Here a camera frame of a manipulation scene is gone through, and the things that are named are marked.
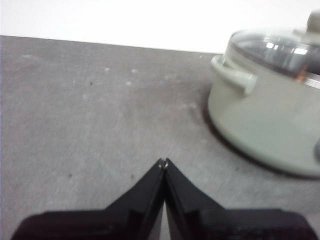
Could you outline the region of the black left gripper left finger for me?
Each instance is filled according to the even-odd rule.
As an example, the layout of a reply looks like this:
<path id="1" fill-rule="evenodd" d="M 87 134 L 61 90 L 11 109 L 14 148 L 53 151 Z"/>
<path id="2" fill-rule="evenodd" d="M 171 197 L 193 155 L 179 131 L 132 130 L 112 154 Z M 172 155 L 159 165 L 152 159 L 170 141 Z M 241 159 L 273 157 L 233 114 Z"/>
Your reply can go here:
<path id="1" fill-rule="evenodd" d="M 106 208 L 31 215 L 19 224 L 12 239 L 147 240 L 161 221 L 165 165 L 165 160 L 159 159 Z"/>

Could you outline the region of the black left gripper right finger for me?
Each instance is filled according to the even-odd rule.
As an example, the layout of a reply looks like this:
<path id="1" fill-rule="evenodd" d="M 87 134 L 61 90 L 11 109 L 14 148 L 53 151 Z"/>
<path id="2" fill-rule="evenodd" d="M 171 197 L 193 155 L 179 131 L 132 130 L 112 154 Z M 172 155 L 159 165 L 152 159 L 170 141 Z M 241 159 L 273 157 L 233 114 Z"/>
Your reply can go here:
<path id="1" fill-rule="evenodd" d="M 164 161 L 170 234 L 181 240 L 314 240 L 306 218 L 276 208 L 225 208 Z"/>

